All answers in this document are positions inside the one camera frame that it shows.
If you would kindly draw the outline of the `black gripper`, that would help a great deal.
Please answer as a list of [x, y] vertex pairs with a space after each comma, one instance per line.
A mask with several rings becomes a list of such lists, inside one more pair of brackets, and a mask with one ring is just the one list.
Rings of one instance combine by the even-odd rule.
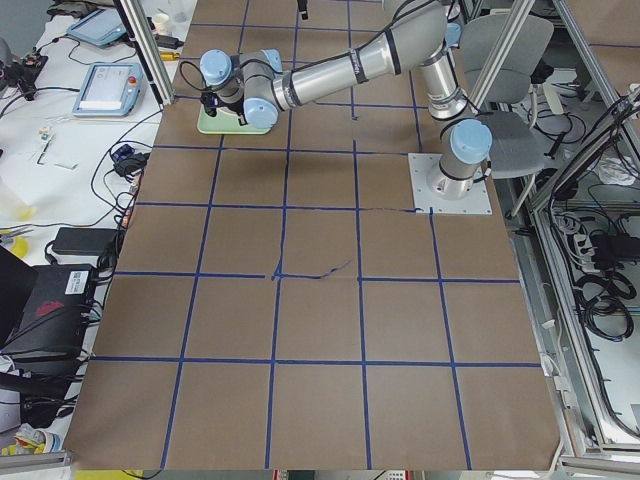
[[200, 103], [205, 113], [216, 113], [219, 108], [227, 106], [226, 102], [220, 97], [221, 89], [212, 86], [201, 90]]

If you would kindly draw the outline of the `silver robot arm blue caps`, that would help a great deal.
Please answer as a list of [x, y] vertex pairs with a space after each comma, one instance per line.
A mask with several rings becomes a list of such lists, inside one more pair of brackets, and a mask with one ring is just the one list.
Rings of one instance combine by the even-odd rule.
[[424, 79], [428, 110], [440, 122], [442, 156], [427, 185], [447, 201], [466, 197], [492, 146], [489, 128], [473, 116], [448, 56], [446, 9], [438, 1], [386, 1], [388, 24], [364, 44], [293, 70], [275, 49], [230, 56], [213, 49], [199, 63], [201, 108], [236, 115], [240, 125], [271, 129], [281, 113], [383, 75], [414, 68]]

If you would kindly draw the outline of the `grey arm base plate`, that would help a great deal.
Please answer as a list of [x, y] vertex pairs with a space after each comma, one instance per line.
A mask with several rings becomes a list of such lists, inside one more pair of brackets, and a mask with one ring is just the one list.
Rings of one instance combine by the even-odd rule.
[[409, 153], [414, 210], [435, 215], [491, 215], [492, 207], [480, 168], [466, 180], [453, 180], [440, 169], [441, 154]]

